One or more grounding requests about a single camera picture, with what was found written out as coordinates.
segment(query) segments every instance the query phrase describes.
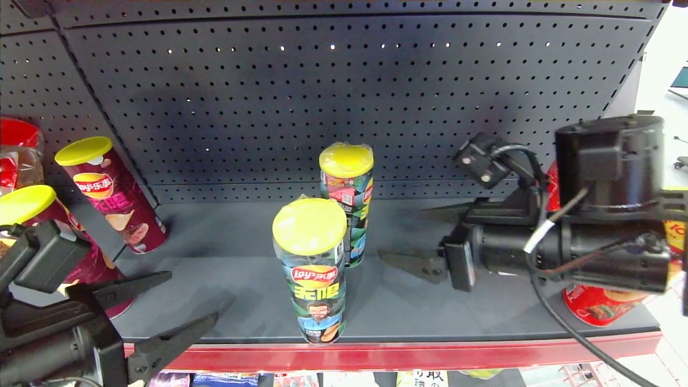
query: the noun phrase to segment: black plastic housing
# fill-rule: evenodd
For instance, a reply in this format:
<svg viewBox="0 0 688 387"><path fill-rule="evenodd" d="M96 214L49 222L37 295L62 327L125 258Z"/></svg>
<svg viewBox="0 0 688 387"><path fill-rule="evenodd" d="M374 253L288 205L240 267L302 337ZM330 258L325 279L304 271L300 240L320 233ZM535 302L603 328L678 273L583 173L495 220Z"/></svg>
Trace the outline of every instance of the black plastic housing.
<svg viewBox="0 0 688 387"><path fill-rule="evenodd" d="M589 187L572 215L590 219L647 218L663 180L662 127L657 116L583 121L557 130L561 203Z"/></svg>
<svg viewBox="0 0 688 387"><path fill-rule="evenodd" d="M654 232L664 235L660 221L631 221L607 224L554 226L537 245L539 268L554 269L578 257L620 240ZM470 291L473 265L492 272L528 275L523 246L532 233L523 226L464 224L442 241L449 276L457 290ZM596 258L559 279L628 291L665 292L671 256L667 249L651 251L643 246L615 250Z"/></svg>

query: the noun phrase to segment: metal shelf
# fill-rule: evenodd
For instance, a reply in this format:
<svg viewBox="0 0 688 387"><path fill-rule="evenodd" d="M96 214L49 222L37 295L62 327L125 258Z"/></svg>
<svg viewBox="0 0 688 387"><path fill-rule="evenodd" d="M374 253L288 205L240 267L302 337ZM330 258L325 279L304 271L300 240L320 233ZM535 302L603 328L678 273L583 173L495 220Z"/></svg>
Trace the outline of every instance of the metal shelf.
<svg viewBox="0 0 688 387"><path fill-rule="evenodd" d="M117 264L125 273L174 277L141 295L114 324L135 342L220 310L217 326L172 365L181 369L461 369L591 360L538 304L527 278L480 273L474 292L460 293L379 260L381 248L434 248L451 226L414 213L453 202L374 200L367 256L347 271L347 327L331 346L308 346L297 329L270 233L285 203L162 205L158 214L171 228L167 243L144 256L124 250ZM644 307L611 327L592 328L565 309L560 284L546 290L576 329L600 337L615 357L651 353L659 340L658 323Z"/></svg>

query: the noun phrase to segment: perforated metal panel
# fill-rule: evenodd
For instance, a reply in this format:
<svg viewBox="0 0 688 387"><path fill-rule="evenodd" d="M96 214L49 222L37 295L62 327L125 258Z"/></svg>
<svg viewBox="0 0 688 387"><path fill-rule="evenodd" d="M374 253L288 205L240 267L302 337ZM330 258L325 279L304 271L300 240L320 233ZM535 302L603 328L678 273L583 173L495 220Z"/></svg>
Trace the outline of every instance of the perforated metal panel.
<svg viewBox="0 0 688 387"><path fill-rule="evenodd" d="M503 197L517 186L515 179L505 179L492 190L485 190L470 180L414 180L376 182L376 198L474 198L476 196ZM320 196L317 182L283 182L280 184L231 185L160 185L153 193L161 202L243 202L250 200L285 201L300 195Z"/></svg>
<svg viewBox="0 0 688 387"><path fill-rule="evenodd" d="M168 19L228 17L279 18L316 15L466 14L474 12L601 15L659 18L664 5L656 1L59 1L57 19L63 27L132 23Z"/></svg>
<svg viewBox="0 0 688 387"><path fill-rule="evenodd" d="M0 0L0 35L53 28L49 17L28 19L10 0Z"/></svg>
<svg viewBox="0 0 688 387"><path fill-rule="evenodd" d="M501 187L468 186L451 162L457 148L486 131L526 143L548 164L552 132L604 114L664 9L647 1L54 6L77 65L161 202L312 190L317 156L336 140L374 146L376 195L500 195Z"/></svg>
<svg viewBox="0 0 688 387"><path fill-rule="evenodd" d="M106 136L127 163L113 132L79 76L55 31L3 35L0 38L0 114L31 122L45 138L43 171L47 184L67 202L81 193L62 167L57 151L90 136Z"/></svg>

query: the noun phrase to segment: barcode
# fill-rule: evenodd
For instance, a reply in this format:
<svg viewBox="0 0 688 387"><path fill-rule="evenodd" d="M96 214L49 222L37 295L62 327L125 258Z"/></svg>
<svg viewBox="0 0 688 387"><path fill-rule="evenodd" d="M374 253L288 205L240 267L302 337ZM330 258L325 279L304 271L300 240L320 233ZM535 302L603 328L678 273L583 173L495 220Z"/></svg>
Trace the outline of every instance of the barcode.
<svg viewBox="0 0 688 387"><path fill-rule="evenodd" d="M346 205L353 206L354 197L349 195L348 193L342 193L342 202Z"/></svg>

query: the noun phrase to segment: black cable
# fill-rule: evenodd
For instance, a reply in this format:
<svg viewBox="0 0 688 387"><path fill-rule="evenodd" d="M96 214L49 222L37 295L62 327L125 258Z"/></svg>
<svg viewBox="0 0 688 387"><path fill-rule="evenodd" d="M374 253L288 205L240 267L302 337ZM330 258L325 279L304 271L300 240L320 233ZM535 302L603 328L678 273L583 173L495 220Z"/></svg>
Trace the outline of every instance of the black cable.
<svg viewBox="0 0 688 387"><path fill-rule="evenodd" d="M585 349L590 351L590 353L592 353L593 355L599 357L600 360L605 362L609 367L613 368L616 372L622 374L624 377L628 378L630 381L634 382L640 387L658 387L656 384L653 384L644 377L641 377L640 375L626 368L624 365L616 361L614 358L607 355L607 353L602 351L600 348L597 348L597 346L595 346L588 339L586 339L584 336L578 333L575 329L573 329L573 327L571 327L571 325L569 325L569 323L567 323L563 318L561 318L561 316L557 314L557 312L554 309L552 309L551 305L549 305L549 303L547 302L545 295L542 293L542 289L540 289L539 278L533 272L530 273L530 283L533 285L533 290L535 291L537 299L540 301L540 304L542 304L547 313L549 313L549 315L552 316L552 318L559 324L559 326L562 327L569 335L571 335L571 337L576 339L576 341L580 343L580 345L585 347Z"/></svg>
<svg viewBox="0 0 688 387"><path fill-rule="evenodd" d="M27 227L21 224L3 224L0 225L0 232L6 232L11 236L20 237L26 231Z"/></svg>
<svg viewBox="0 0 688 387"><path fill-rule="evenodd" d="M88 384L91 387L103 387L97 381L88 379L86 377L81 377L81 376L66 376L66 377L61 377L59 379L46 380L43 382L43 384L65 383L65 382L69 382L69 381L76 381L77 383Z"/></svg>
<svg viewBox="0 0 688 387"><path fill-rule="evenodd" d="M496 149L493 153L497 153L497 151L503 153L505 151L510 150L519 150L524 152L526 155L529 155L529 160L530 155L535 155L531 150L525 147L525 145L520 145L519 147L500 147L499 149ZM537 162L537 159L535 159L535 161L531 160L530 164L533 168L533 173L536 177L538 175L537 170L539 170L539 173L542 173L542 169L540 168L540 164ZM540 187L538 187L538 189L540 190L540 208L538 213L537 226L540 226L547 220L547 204L549 202L549 195L547 192L546 178L538 178L538 181L540 184ZM571 335L571 337L573 337L578 343L580 343L580 345L582 345L585 349L590 351L590 353L592 353L593 355L597 356L600 360L605 362L609 367L614 369L616 372L622 374L624 377L628 378L635 384L638 384L640 387L658 387L657 385L651 383L650 381L646 380L645 378L626 368L624 365L616 361L614 358L607 355L607 353L602 351L600 348L597 348L597 346L588 341L588 339L586 339L584 336L578 333L578 331L573 329L573 327L569 325L569 323L567 323L554 309L552 309L551 305L549 305L547 299L542 293L542 290L540 289L540 278L536 274L536 272L540 271L540 269L537 267L537 244L530 252L530 254L526 254L526 261L528 263L528 271L530 272L530 283L533 285L533 290L535 291L537 299L540 301L540 304L542 304L547 313L550 316L552 316L552 318L558 323L560 327L562 327L563 330L566 331L566 333Z"/></svg>
<svg viewBox="0 0 688 387"><path fill-rule="evenodd" d="M498 157L500 154L506 153L508 151L520 151L528 157L528 162L530 163L530 168L533 170L533 175L535 179L540 184L540 187L545 187L547 182L547 175L542 171L540 163L537 161L537 156L535 152L531 151L527 146L523 144L509 144L502 147L498 147L490 153L491 157Z"/></svg>

